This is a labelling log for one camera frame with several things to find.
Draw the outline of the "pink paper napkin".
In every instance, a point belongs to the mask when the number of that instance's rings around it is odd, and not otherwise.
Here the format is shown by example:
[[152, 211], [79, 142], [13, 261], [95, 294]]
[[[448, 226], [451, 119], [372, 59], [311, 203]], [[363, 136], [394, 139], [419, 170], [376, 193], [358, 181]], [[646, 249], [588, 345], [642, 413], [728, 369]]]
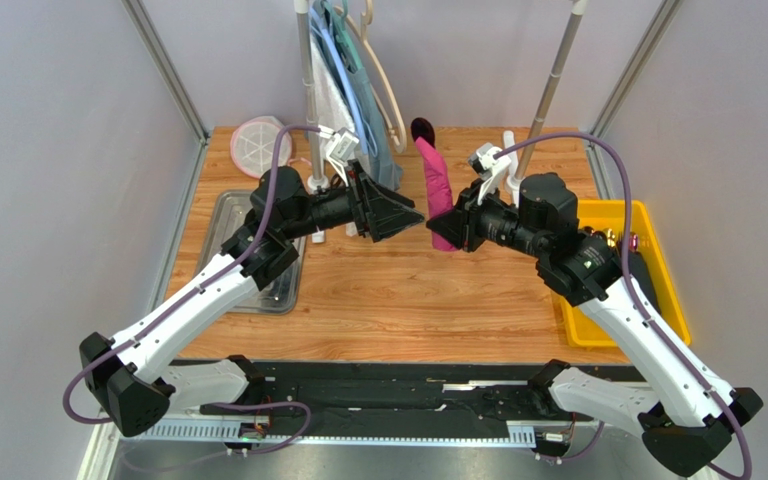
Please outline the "pink paper napkin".
[[440, 152], [423, 137], [414, 140], [423, 161], [429, 216], [435, 218], [453, 209], [447, 163]]

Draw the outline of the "purple metal spoon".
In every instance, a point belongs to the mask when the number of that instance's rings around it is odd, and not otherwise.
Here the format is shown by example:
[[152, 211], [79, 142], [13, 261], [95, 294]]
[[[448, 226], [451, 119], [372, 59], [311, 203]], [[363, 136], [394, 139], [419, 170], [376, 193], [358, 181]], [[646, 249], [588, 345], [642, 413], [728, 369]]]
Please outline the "purple metal spoon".
[[431, 147], [436, 147], [435, 129], [427, 119], [422, 117], [414, 118], [410, 124], [410, 133], [414, 141], [422, 139]]

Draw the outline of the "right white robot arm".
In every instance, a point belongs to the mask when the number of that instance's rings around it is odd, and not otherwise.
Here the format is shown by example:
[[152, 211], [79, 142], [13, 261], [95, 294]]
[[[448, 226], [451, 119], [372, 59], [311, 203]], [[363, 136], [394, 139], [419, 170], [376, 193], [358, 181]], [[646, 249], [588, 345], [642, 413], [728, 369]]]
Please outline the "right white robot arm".
[[517, 204], [475, 181], [428, 227], [467, 252], [489, 241], [534, 257], [544, 284], [605, 331], [648, 384], [636, 390], [552, 360], [529, 382], [538, 408], [637, 435], [682, 477], [712, 467], [732, 441], [744, 440], [760, 396], [721, 379], [668, 328], [620, 254], [580, 228], [577, 196], [558, 175], [526, 177]]

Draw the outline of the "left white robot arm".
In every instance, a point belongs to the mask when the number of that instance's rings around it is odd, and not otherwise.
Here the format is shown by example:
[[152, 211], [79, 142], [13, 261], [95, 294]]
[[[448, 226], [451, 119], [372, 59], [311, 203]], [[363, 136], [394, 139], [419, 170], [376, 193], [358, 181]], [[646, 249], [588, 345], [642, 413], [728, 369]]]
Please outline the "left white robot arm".
[[79, 346], [83, 380], [125, 437], [153, 427], [173, 407], [231, 403], [255, 381], [239, 357], [174, 370], [172, 361], [215, 320], [257, 296], [298, 260], [298, 238], [352, 224], [374, 242], [423, 223], [412, 200], [370, 178], [357, 161], [344, 183], [309, 193], [289, 166], [266, 172], [244, 223], [206, 266], [156, 310], [110, 338]]

